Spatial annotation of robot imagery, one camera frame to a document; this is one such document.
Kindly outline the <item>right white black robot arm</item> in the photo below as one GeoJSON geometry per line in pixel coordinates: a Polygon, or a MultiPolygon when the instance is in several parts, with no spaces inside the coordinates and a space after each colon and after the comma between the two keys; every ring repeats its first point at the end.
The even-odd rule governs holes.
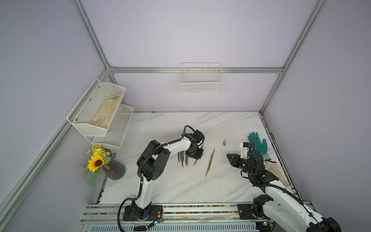
{"type": "Polygon", "coordinates": [[[249,216],[270,218],[287,232],[340,232],[340,224],[325,218],[288,191],[279,178],[265,168],[261,154],[250,149],[247,158],[227,154],[231,166],[247,174],[253,187],[263,194],[253,199],[249,216]]]}

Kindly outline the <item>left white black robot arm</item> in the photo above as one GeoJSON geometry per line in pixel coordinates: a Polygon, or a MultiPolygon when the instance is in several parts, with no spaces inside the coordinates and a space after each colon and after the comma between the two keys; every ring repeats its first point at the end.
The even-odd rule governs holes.
{"type": "Polygon", "coordinates": [[[151,182],[158,179],[165,170],[171,155],[179,152],[188,157],[199,160],[203,156],[203,145],[205,136],[199,130],[192,133],[183,132],[181,137],[170,142],[159,143],[151,141],[137,160],[137,176],[140,178],[140,187],[137,199],[131,206],[138,212],[144,214],[151,206],[152,188],[151,182]]]}

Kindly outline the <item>green rubber glove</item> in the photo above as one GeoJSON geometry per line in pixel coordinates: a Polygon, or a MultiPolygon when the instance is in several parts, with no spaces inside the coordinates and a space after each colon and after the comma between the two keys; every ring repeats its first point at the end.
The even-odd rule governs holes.
{"type": "Polygon", "coordinates": [[[260,152],[264,160],[271,160],[268,155],[268,144],[266,139],[261,140],[257,132],[252,132],[248,135],[248,141],[249,143],[253,142],[255,144],[255,150],[260,152]]]}

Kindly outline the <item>beige fabric glove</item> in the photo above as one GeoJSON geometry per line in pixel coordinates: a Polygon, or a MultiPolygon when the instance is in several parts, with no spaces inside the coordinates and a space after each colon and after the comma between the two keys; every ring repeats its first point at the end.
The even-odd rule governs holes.
{"type": "Polygon", "coordinates": [[[282,182],[282,184],[285,187],[289,187],[289,183],[281,173],[281,171],[278,168],[277,162],[271,161],[271,160],[266,160],[266,170],[274,174],[276,177],[279,178],[279,180],[282,182]]]}

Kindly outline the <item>dark ribbed vase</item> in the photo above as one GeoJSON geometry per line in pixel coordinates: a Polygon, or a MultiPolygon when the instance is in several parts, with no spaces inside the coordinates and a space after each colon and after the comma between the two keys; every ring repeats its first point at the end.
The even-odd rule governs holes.
{"type": "Polygon", "coordinates": [[[110,162],[105,164],[102,168],[108,178],[111,180],[119,180],[126,173],[125,165],[115,159],[111,159],[110,162]]]}

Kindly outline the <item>lower white mesh shelf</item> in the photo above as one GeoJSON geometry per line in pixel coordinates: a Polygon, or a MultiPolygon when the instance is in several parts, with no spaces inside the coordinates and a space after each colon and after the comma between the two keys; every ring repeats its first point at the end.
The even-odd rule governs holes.
{"type": "Polygon", "coordinates": [[[102,144],[105,149],[117,153],[123,144],[134,108],[120,104],[104,137],[95,137],[93,145],[102,144]]]}

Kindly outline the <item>white mesh shelf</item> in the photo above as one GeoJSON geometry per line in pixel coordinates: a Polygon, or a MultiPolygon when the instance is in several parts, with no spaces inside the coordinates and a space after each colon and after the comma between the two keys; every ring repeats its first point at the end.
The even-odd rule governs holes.
{"type": "Polygon", "coordinates": [[[84,101],[82,107],[77,111],[71,111],[67,116],[67,121],[71,123],[83,136],[103,137],[107,134],[108,129],[99,128],[91,125],[93,117],[98,112],[100,105],[110,95],[125,94],[124,87],[113,83],[101,83],[97,85],[89,94],[88,99],[84,101]]]}
{"type": "Polygon", "coordinates": [[[117,153],[123,144],[134,108],[120,104],[104,137],[95,137],[93,145],[102,144],[105,149],[117,153]]]}

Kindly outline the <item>artificial sunflower bouquet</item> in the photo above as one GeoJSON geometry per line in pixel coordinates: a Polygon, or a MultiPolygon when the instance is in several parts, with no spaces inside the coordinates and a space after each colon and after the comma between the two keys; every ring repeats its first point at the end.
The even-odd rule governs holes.
{"type": "Polygon", "coordinates": [[[83,165],[87,171],[85,173],[85,181],[87,185],[93,189],[96,185],[98,177],[103,168],[110,169],[108,164],[111,161],[111,152],[103,146],[103,143],[94,145],[87,150],[87,154],[91,155],[89,161],[83,165]]]}

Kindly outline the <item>upper white mesh shelf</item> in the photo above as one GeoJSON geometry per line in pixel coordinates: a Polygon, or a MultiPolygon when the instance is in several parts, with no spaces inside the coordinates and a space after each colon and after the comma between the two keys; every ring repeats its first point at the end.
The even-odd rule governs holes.
{"type": "Polygon", "coordinates": [[[84,101],[82,107],[77,111],[71,111],[67,116],[67,121],[71,123],[83,136],[103,137],[107,134],[108,129],[99,128],[91,125],[93,117],[98,112],[100,105],[110,95],[125,94],[124,87],[113,83],[101,83],[97,85],[89,94],[88,99],[84,101]]]}

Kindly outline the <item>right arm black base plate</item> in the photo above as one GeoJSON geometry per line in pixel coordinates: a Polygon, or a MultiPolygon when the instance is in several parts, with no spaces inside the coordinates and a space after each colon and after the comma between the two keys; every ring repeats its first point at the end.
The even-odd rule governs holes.
{"type": "Polygon", "coordinates": [[[238,204],[237,208],[241,220],[258,219],[256,214],[254,213],[253,204],[238,204]]]}

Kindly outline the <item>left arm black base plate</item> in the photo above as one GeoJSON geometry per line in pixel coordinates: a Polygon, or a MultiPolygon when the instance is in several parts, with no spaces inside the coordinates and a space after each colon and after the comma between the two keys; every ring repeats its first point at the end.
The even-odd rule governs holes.
{"type": "Polygon", "coordinates": [[[148,206],[141,209],[138,206],[126,206],[122,216],[123,221],[155,221],[163,214],[163,206],[148,206]]]}

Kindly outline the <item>aluminium frame profile back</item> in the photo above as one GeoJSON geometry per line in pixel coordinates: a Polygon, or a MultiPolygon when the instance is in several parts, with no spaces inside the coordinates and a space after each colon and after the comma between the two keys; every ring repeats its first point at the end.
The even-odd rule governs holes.
{"type": "Polygon", "coordinates": [[[111,67],[111,73],[276,73],[283,67],[111,67]]]}

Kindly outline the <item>aluminium front rail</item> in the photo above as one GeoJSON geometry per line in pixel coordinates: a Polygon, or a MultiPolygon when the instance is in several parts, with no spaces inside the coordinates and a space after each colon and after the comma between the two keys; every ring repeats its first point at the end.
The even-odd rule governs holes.
{"type": "MultiPolygon", "coordinates": [[[[160,222],[149,228],[150,232],[257,232],[264,225],[265,231],[279,231],[280,227],[268,217],[241,220],[238,204],[249,203],[190,203],[162,204],[160,222]]],[[[154,221],[121,221],[119,204],[88,205],[77,231],[79,232],[137,232],[139,226],[154,221]]]]}

